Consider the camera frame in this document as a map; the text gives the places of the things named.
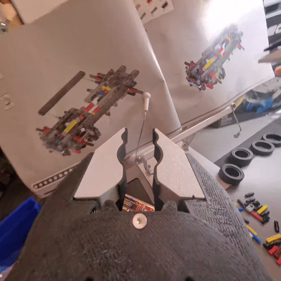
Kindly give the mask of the white book stand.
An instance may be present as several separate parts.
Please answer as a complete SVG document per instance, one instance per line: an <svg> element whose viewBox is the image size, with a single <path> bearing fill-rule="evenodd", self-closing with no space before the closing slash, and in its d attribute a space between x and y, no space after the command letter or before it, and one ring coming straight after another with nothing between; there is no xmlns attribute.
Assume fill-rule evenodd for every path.
<svg viewBox="0 0 281 281"><path fill-rule="evenodd" d="M78 78L75 77L63 88L62 93L59 91L54 99L51 99L52 106L53 100L55 102L59 101L64 94L66 94L74 85L78 83ZM85 147L93 147L94 142L101 137L100 131L96 128L96 122L100 120L102 116L110 115L110 106L117 106L117 101L124 97L119 93L113 93L113 95L108 96L109 99L105 99L105 104L101 106L99 103L94 105L91 101L88 103L87 107L71 108L65 111L61 117L58 117L58 121L51 127L44 127L42 129L37 128L36 131L39 132L40 139L42 140L44 146L49 150L49 152L59 152L62 156L70 156L71 153L81 153L81 150ZM46 110L40 110L39 115L43 116L51 109L51 105L47 105ZM199 120L195 118L190 121L187 127L182 128L179 135L171 138L175 143L182 141L186 146L189 145L187 140L191 135L196 134L203 128L211 126L214 128L220 128L223 126L231 125L239 122L234 114L236 104L232 102L228 107L217 112L213 112L209 116L205 116L205 119ZM147 160L152 158L152 145L145 147L144 149L135 150L130 152L126 156L126 162L129 165L142 165L146 171L146 174L153 174L152 168L149 166L152 161L147 163ZM43 178L40 181L32 183L30 190L37 194L40 198L49 196L53 192L54 188L58 185L58 182L62 181L68 173L70 173L77 164L73 164L65 168L64 170L57 171L52 175Z"/></svg>

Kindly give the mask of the black lego tyre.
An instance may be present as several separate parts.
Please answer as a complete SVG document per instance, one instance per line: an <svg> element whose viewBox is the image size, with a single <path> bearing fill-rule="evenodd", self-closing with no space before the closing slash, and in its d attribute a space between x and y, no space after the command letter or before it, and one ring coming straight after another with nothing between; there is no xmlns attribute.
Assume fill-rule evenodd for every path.
<svg viewBox="0 0 281 281"><path fill-rule="evenodd" d="M261 139L272 143L275 147L281 147L281 135L279 134L267 133Z"/></svg>
<svg viewBox="0 0 281 281"><path fill-rule="evenodd" d="M270 156L275 150L275 146L265 140L258 140L251 144L250 150L257 156Z"/></svg>
<svg viewBox="0 0 281 281"><path fill-rule="evenodd" d="M244 179L244 172L240 167L227 163L221 166L218 176L224 183L238 186Z"/></svg>
<svg viewBox="0 0 281 281"><path fill-rule="evenodd" d="M233 149L228 157L228 161L240 168L248 166L253 159L253 152L246 148Z"/></svg>

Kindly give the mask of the lego sticker sheet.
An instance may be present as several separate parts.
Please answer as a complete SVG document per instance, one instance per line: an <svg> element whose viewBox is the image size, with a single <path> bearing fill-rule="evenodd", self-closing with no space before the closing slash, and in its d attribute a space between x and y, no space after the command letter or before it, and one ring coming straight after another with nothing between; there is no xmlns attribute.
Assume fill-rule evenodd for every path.
<svg viewBox="0 0 281 281"><path fill-rule="evenodd" d="M147 211L147 212L154 212L155 208L153 205L150 205L144 201L141 201L135 197L129 196L128 194L125 195L124 202L123 202L123 211L126 212L139 212L139 211Z"/></svg>

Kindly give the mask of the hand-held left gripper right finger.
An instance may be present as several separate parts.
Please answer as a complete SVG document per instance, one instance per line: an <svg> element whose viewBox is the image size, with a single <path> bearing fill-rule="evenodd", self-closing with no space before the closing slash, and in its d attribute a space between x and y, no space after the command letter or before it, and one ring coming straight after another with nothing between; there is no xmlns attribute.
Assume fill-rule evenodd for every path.
<svg viewBox="0 0 281 281"><path fill-rule="evenodd" d="M204 202L205 194L183 149L153 128L153 195L155 208L169 201L179 206L184 201Z"/></svg>

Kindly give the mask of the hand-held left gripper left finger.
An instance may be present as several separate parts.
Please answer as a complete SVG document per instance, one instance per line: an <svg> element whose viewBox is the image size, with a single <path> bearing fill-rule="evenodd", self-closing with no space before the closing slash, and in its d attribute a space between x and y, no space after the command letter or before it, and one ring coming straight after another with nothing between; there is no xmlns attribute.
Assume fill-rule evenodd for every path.
<svg viewBox="0 0 281 281"><path fill-rule="evenodd" d="M128 129L122 128L98 147L74 194L75 200L96 200L103 205L125 197L127 186L124 158Z"/></svg>

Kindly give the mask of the pile of small lego pins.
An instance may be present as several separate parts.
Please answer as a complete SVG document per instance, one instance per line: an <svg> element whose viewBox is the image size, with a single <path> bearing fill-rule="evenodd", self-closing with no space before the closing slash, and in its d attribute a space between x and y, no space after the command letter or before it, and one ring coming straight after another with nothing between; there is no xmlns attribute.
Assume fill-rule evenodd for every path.
<svg viewBox="0 0 281 281"><path fill-rule="evenodd" d="M261 230L253 229L253 223L249 218L243 218L246 223L246 228L252 236L252 239L259 245L262 245L266 254L278 265L280 268L280 223L278 220L271 220L271 213L268 205L261 205L258 200L254 198L254 193L245 194L244 201L237 199L235 203L238 211L248 214L250 218L258 222L262 230L266 231L266 236L262 234Z"/></svg>

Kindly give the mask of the race car lego box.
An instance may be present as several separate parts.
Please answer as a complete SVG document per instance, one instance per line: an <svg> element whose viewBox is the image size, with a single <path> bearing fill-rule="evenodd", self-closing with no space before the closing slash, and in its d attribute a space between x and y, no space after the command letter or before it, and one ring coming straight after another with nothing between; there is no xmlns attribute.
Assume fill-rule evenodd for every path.
<svg viewBox="0 0 281 281"><path fill-rule="evenodd" d="M249 90L234 101L234 114L238 122L266 116L281 108L281 77L273 79Z"/></svg>

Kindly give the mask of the blue storage bin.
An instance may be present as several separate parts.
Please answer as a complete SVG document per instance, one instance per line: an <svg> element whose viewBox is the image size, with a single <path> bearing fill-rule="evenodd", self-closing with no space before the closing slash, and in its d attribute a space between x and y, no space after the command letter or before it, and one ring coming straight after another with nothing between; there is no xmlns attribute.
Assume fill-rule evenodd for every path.
<svg viewBox="0 0 281 281"><path fill-rule="evenodd" d="M29 197L0 223L0 273L17 260L42 206Z"/></svg>

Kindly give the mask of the lego instruction booklet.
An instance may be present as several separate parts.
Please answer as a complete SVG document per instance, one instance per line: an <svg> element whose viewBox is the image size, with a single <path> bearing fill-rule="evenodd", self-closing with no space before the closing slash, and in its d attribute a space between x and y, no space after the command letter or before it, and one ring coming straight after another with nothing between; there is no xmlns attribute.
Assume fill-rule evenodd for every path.
<svg viewBox="0 0 281 281"><path fill-rule="evenodd" d="M180 134L274 72L263 1L14 1L1 34L1 148L51 195L122 128L144 158L152 130Z"/></svg>

